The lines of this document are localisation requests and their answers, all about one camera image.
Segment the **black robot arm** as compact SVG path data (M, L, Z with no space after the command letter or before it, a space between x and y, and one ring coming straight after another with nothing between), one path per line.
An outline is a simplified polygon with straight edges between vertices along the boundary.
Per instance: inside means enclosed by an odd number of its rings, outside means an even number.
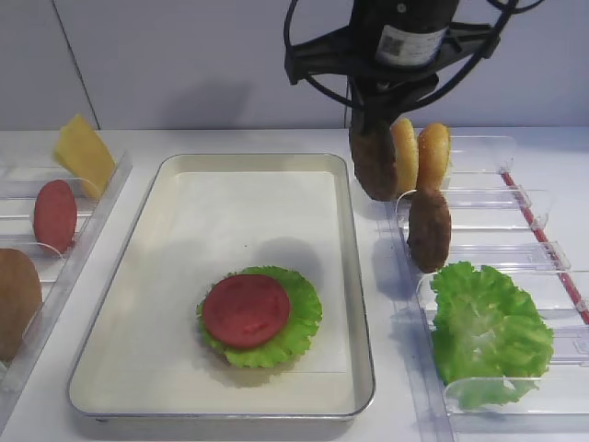
M454 20L456 1L356 1L349 23L291 41L296 3L283 24L284 69L352 110L365 133L447 94L499 43L497 26Z

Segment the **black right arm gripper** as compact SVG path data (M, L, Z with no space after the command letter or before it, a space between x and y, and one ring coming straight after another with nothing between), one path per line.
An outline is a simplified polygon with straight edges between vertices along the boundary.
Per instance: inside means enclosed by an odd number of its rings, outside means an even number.
M283 25L284 67L291 84L305 80L352 110L352 126L367 134L381 123L428 106L453 90L483 58L491 57L499 31L491 25L451 23L433 60L422 67L390 66L375 58L352 26L293 44Z

